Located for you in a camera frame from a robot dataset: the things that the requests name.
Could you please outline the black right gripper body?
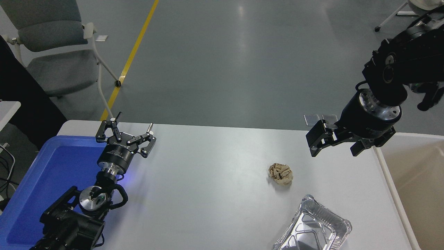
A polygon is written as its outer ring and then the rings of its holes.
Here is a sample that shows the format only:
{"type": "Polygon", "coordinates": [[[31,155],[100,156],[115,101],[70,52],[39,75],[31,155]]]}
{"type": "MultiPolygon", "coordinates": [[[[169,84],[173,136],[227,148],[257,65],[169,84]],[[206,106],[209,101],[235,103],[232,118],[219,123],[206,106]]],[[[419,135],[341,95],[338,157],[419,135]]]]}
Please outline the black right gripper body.
{"type": "Polygon", "coordinates": [[[338,126],[365,139],[376,139],[399,120],[399,106],[379,101],[372,91],[358,91],[343,109],[338,126]]]}

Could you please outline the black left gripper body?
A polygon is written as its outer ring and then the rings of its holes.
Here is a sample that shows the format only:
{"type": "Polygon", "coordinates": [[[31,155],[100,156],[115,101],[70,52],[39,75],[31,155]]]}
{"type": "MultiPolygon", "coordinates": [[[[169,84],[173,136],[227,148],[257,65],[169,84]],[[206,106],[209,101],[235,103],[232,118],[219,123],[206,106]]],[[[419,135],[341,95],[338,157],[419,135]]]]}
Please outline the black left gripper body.
{"type": "Polygon", "coordinates": [[[102,169],[114,169],[117,173],[126,173],[138,146],[127,144],[135,137],[133,135],[119,135],[119,137],[121,138],[120,142],[117,141],[116,136],[107,139],[106,146],[97,160],[97,165],[102,169]]]}

